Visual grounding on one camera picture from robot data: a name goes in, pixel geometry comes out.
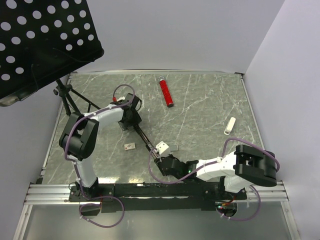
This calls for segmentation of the black stapler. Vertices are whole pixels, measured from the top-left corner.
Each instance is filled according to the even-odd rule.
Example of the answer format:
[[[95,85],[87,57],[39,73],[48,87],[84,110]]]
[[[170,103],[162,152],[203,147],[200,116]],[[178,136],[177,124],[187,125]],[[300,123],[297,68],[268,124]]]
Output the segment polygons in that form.
[[[145,143],[146,149],[150,152],[154,148],[154,146],[151,143],[151,141],[148,139],[147,135],[143,132],[143,130],[140,128],[139,125],[135,125],[133,127],[133,129],[141,137],[141,139]],[[159,159],[159,157],[157,156],[156,153],[152,153],[151,156],[152,156],[153,161],[154,161],[155,164],[157,164],[160,161],[160,159]]]

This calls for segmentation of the white staple box sleeve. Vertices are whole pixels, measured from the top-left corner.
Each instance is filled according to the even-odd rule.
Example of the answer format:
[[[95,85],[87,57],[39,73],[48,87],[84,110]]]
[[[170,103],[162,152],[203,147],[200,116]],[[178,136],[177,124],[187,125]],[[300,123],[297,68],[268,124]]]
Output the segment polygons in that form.
[[[136,144],[134,142],[124,144],[125,151],[134,150],[135,148],[136,148]]]

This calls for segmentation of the white stapler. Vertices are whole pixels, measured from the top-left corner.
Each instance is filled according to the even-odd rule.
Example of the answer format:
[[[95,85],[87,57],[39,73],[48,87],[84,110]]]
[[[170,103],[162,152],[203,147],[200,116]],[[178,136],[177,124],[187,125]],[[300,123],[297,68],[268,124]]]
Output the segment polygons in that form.
[[[234,126],[235,126],[235,123],[236,123],[236,118],[235,117],[231,117],[229,119],[225,129],[224,129],[224,134],[225,135],[228,136],[232,132],[232,130],[233,130]]]

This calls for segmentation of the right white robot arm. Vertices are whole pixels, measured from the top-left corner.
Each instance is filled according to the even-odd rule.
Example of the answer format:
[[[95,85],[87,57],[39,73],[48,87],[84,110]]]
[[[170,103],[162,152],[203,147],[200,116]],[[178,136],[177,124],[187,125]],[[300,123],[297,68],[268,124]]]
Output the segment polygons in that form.
[[[156,165],[163,176],[173,176],[178,183],[219,179],[218,193],[223,199],[230,199],[250,185],[277,185],[274,153],[262,152],[252,146],[241,144],[223,157],[182,162],[173,156],[170,147],[162,141],[156,145],[155,153],[158,155]]]

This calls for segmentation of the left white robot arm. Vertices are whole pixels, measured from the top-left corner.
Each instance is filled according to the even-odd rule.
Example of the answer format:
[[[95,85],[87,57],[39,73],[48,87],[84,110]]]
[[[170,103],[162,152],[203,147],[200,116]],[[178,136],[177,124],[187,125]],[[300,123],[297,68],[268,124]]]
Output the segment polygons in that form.
[[[91,160],[99,130],[113,123],[118,123],[123,131],[138,125],[142,121],[138,113],[141,106],[142,100],[128,93],[104,108],[84,114],[74,112],[69,116],[59,146],[64,150],[65,159],[73,164],[76,189],[87,201],[95,200],[100,193]]]

